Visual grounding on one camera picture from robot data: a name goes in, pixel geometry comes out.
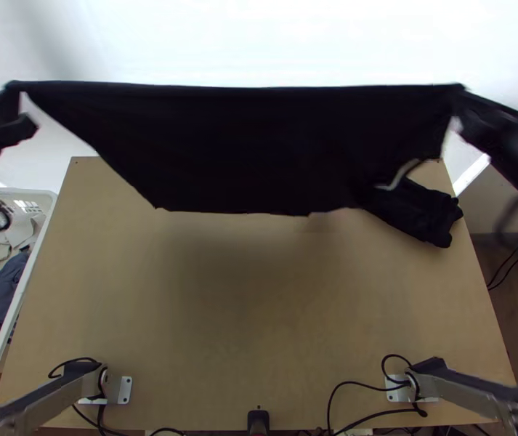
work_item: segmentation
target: black cable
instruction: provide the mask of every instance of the black cable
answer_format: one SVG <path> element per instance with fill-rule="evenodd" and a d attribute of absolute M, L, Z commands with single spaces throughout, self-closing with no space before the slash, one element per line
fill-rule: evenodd
<path fill-rule="evenodd" d="M 381 360 L 381 372 L 384 374 L 384 377 L 386 377 L 388 380 L 390 380 L 392 383 L 395 383 L 395 384 L 407 384 L 408 386 L 410 386 L 410 382 L 409 381 L 403 381 L 403 380 L 394 380 L 392 377 L 388 376 L 387 372 L 386 372 L 386 362 L 388 361 L 388 359 L 390 358 L 398 358 L 398 359 L 401 359 L 401 360 L 404 360 L 406 362 L 406 365 L 408 365 L 408 367 L 410 368 L 412 366 L 412 363 L 410 363 L 410 361 L 407 359 L 407 358 L 404 358 L 403 356 L 401 355 L 397 355 L 397 354 L 388 354 L 388 355 L 385 355 L 384 358 Z"/>
<path fill-rule="evenodd" d="M 492 278 L 489 280 L 489 282 L 487 283 L 487 288 L 490 288 L 490 286 L 493 284 L 493 282 L 495 281 L 495 279 L 497 278 L 497 275 L 501 272 L 501 270 L 503 269 L 503 267 L 505 266 L 505 264 L 511 260 L 511 258 L 518 252 L 518 246 L 515 248 L 515 250 L 513 250 L 511 252 L 510 255 L 507 256 L 507 258 L 505 260 L 503 260 L 503 263 L 501 263 L 499 265 L 499 267 L 497 268 L 497 270 L 495 271 L 495 274 L 493 274 Z"/>
<path fill-rule="evenodd" d="M 476 427 L 485 436 L 490 436 L 480 425 L 473 424 L 473 427 Z"/>
<path fill-rule="evenodd" d="M 513 262 L 513 263 L 511 264 L 511 266 L 508 268 L 507 272 L 505 272 L 505 275 L 503 276 L 503 278 L 502 278 L 502 279 L 501 279 L 501 280 L 500 280 L 496 285 L 491 286 L 490 288 L 487 288 L 487 289 L 488 289 L 489 291 L 492 291 L 494 288 L 496 288 L 497 286 L 501 285 L 501 284 L 505 281 L 505 279 L 507 278 L 507 276 L 509 275 L 509 273 L 511 272 L 511 270 L 513 269 L 513 267 L 514 267 L 515 265 L 517 265 L 517 264 L 518 264 L 518 259 L 517 259 L 515 262 Z"/>
<path fill-rule="evenodd" d="M 161 432 L 172 432 L 172 433 L 177 433 L 178 435 L 185 435 L 185 433 L 180 432 L 179 430 L 173 429 L 172 427 L 162 427 L 162 428 L 157 429 L 154 432 L 150 433 L 150 436 L 154 436 L 156 433 L 161 433 Z"/>
<path fill-rule="evenodd" d="M 371 419 L 378 418 L 380 416 L 393 415 L 395 413 L 407 413 L 407 412 L 416 412 L 417 413 L 418 411 L 415 408 L 410 408 L 410 409 L 393 409 L 390 411 L 372 413 L 371 415 L 367 415 L 365 418 L 358 419 L 357 421 L 352 422 L 349 425 L 346 425 L 344 428 L 342 428 L 338 432 L 333 433 L 333 436 L 340 435 L 341 433 L 346 432 L 347 430 L 351 430 L 352 428 L 354 428 L 360 424 L 363 424 L 366 421 L 370 421 Z"/>
<path fill-rule="evenodd" d="M 47 375 L 47 377 L 49 377 L 50 379 L 58 379 L 59 377 L 61 377 L 61 375 L 59 375 L 59 374 L 55 375 L 55 371 L 58 371 L 63 366 L 68 365 L 69 363 L 75 363 L 75 362 L 99 363 L 95 359 L 91 359 L 91 358 L 76 358 L 76 359 L 66 360 L 65 362 L 60 363 L 59 365 L 55 366 L 51 371 L 49 371 L 49 375 Z"/>
<path fill-rule="evenodd" d="M 406 362 L 408 367 L 411 367 L 412 364 L 410 363 L 410 361 L 408 359 L 404 358 L 401 355 L 397 355 L 397 354 L 388 354 L 388 355 L 384 356 L 384 358 L 381 360 L 381 371 L 382 371 L 382 373 L 384 373 L 384 376 L 388 380 L 390 380 L 391 382 L 399 384 L 399 386 L 390 387 L 390 388 L 381 388 L 381 387 L 370 386 L 369 384 L 365 384 L 365 383 L 360 383 L 358 381 L 343 381 L 342 383 L 336 385 L 335 388 L 333 388 L 333 391 L 331 392 L 331 395 L 329 397 L 329 401 L 327 403 L 327 429 L 328 429 L 328 436 L 337 436 L 337 435 L 339 435 L 339 434 L 341 434 L 343 432 L 346 432 L 347 430 L 350 430 L 350 429 L 356 427 L 357 425 L 362 424 L 363 422 L 369 421 L 370 419 L 374 419 L 374 418 L 377 418 L 379 416 L 392 415 L 394 413 L 407 413 L 407 412 L 415 412 L 418 415 L 422 416 L 423 418 L 428 416 L 428 413 L 426 411 L 423 411 L 422 409 L 420 409 L 418 407 L 418 404 L 416 403 L 420 399 L 420 387 L 418 385 L 418 382 L 416 381 L 416 379 L 414 379 L 414 376 L 411 373 L 406 372 L 405 374 L 407 376 L 409 376 L 414 381 L 414 387 L 416 389 L 414 402 L 412 403 L 412 408 L 395 409 L 395 410 L 389 410 L 389 411 L 382 411 L 382 412 L 372 413 L 371 415 L 368 415 L 365 418 L 361 418 L 361 419 L 359 419 L 359 420 L 357 420 L 355 422 L 352 422 L 351 424 L 345 426 L 343 429 L 339 430 L 338 432 L 332 433 L 332 431 L 331 431 L 331 418 L 330 418 L 330 415 L 331 415 L 331 402 L 333 400 L 333 396 L 337 392 L 337 389 L 339 389 L 340 387 L 342 387 L 342 386 L 344 386 L 346 384 L 354 384 L 356 386 L 365 387 L 365 388 L 372 389 L 372 390 L 375 390 L 375 391 L 388 392 L 388 391 L 394 391 L 394 390 L 402 389 L 404 387 L 409 387 L 411 385 L 411 383 L 408 380 L 394 380 L 394 379 L 392 379 L 391 377 L 388 376 L 388 374 L 386 372 L 386 362 L 390 358 L 399 358 L 401 360 L 404 360 L 404 362 Z"/>
<path fill-rule="evenodd" d="M 359 381 L 351 381 L 351 380 L 348 380 L 348 381 L 342 381 L 341 383 L 337 384 L 334 388 L 333 388 L 333 391 L 331 391 L 331 395 L 329 396 L 329 400 L 327 402 L 327 431 L 328 431 L 328 435 L 331 435 L 331 402 L 333 401 L 333 397 L 335 396 L 337 390 L 342 387 L 342 386 L 345 386 L 347 384 L 353 384 L 355 386 L 361 386 L 361 387 L 364 387 L 366 389 L 371 389 L 371 390 L 375 390 L 375 391 L 379 391 L 379 392 L 388 392 L 388 391 L 393 391 L 393 390 L 398 390 L 398 389 L 402 389 L 403 387 L 406 387 L 405 384 L 400 384 L 399 386 L 396 386 L 396 387 L 375 387 L 375 386 L 371 386 L 369 384 L 366 384 L 366 383 L 360 383 Z"/>
<path fill-rule="evenodd" d="M 60 363 L 59 365 L 55 366 L 50 372 L 49 372 L 49 375 L 48 377 L 50 379 L 56 379 L 58 377 L 61 377 L 61 375 L 55 375 L 55 371 L 61 369 L 63 366 L 67 365 L 68 363 L 74 363 L 74 362 L 82 362 L 82 361 L 87 361 L 87 362 L 93 362 L 93 363 L 99 363 L 97 362 L 97 360 L 95 359 L 92 359 L 92 358 L 76 358 L 76 359 L 70 359 L 70 360 L 66 360 L 65 362 L 63 363 Z M 94 397 L 90 397 L 90 399 L 95 399 L 95 398 L 105 398 L 105 392 L 103 391 L 103 386 L 102 386 L 102 383 L 101 383 L 101 378 L 102 378 L 102 375 L 103 373 L 105 372 L 105 370 L 107 370 L 107 366 L 104 366 L 103 368 L 101 368 L 101 371 L 100 371 L 100 375 L 97 379 L 97 388 L 99 389 L 100 393 L 98 395 L 95 395 Z M 83 412 L 81 412 L 77 406 L 75 404 L 72 404 L 71 407 L 73 408 L 73 410 L 89 425 L 91 425 L 92 427 L 96 428 L 100 435 L 101 436 L 107 436 L 106 433 L 110 434 L 110 435 L 113 435 L 113 436 L 128 436 L 126 435 L 125 433 L 121 433 L 121 432 L 117 432 L 115 430 L 112 430 L 112 429 L 109 429 L 107 428 L 104 424 L 103 424 L 103 416 L 104 416 L 104 413 L 105 413 L 105 406 L 106 404 L 101 404 L 99 406 L 99 409 L 97 410 L 97 422 L 91 420 L 89 417 L 87 417 L 87 415 L 85 415 Z M 174 428 L 171 428 L 171 427 L 161 427 L 157 430 L 154 430 L 154 432 L 150 435 L 150 436 L 153 436 L 157 433 L 160 433 L 160 432 L 173 432 L 173 433 L 176 433 L 177 435 L 179 436 L 186 436 L 186 433 L 184 432 L 181 432 L 177 429 L 174 429 Z"/>
<path fill-rule="evenodd" d="M 501 272 L 501 270 L 503 269 L 503 267 L 505 266 L 505 264 L 511 260 L 511 258 L 515 255 L 515 253 L 518 252 L 518 246 L 515 248 L 515 250 L 513 250 L 511 252 L 510 255 L 507 256 L 507 258 L 505 260 L 503 260 L 503 263 L 499 265 L 499 268 L 497 268 L 497 270 L 495 271 L 495 274 L 493 274 L 492 278 L 489 280 L 489 283 L 487 283 L 487 288 L 489 286 L 491 286 L 493 284 L 493 282 L 495 281 L 495 279 L 497 278 L 497 275 Z"/>

